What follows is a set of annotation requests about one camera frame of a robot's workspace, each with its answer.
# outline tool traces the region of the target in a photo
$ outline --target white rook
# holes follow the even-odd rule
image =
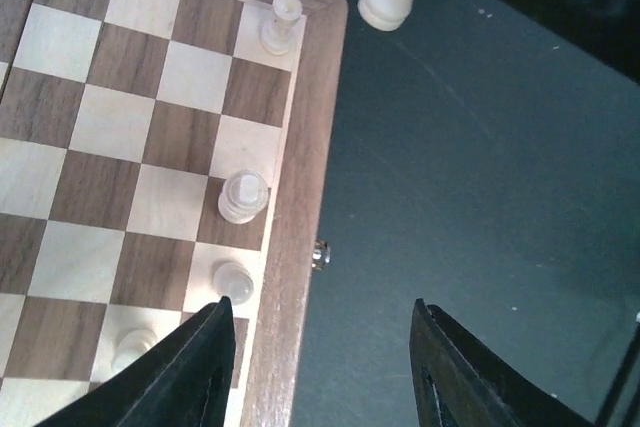
[[[284,55],[296,42],[294,29],[302,15],[300,0],[273,0],[269,17],[260,29],[263,47],[274,55]]]
[[[218,197],[220,215],[232,224],[246,224],[258,215],[269,200],[269,187],[264,179],[250,170],[242,170],[222,185]]]

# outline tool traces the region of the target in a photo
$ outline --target wooden board frame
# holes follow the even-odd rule
[[[244,400],[247,427],[291,421],[346,29],[346,0],[301,1],[307,21]]]

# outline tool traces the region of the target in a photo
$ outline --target floor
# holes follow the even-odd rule
[[[439,304],[593,418],[640,310],[640,87],[495,0],[352,8],[293,425],[417,425]]]

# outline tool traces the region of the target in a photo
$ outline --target metal rod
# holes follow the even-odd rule
[[[627,408],[627,412],[624,414],[624,419],[622,419],[622,423],[620,424],[620,427],[633,427],[636,421],[636,418],[638,417],[639,410],[640,410],[640,383],[636,388],[636,393],[633,394],[633,399],[631,399],[629,408]]]
[[[638,354],[640,353],[640,325],[636,327],[636,333],[629,344],[629,348],[627,349],[627,353],[622,359],[622,363],[620,364],[620,368],[616,373],[616,376],[613,379],[613,383],[611,384],[611,388],[607,393],[607,397],[604,399],[604,403],[600,408],[600,412],[598,412],[598,417],[596,418],[595,427],[606,427],[611,420],[611,416],[613,415],[613,411],[615,410],[616,404],[618,400],[620,400],[620,395],[622,394],[622,390],[624,389],[627,380],[629,379],[629,375],[633,370],[633,366],[638,359]]]

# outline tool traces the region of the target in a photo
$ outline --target dark green floor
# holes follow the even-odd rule
[[[417,425],[419,297],[593,418],[640,310],[640,88],[494,0],[393,33],[348,1],[294,427]]]

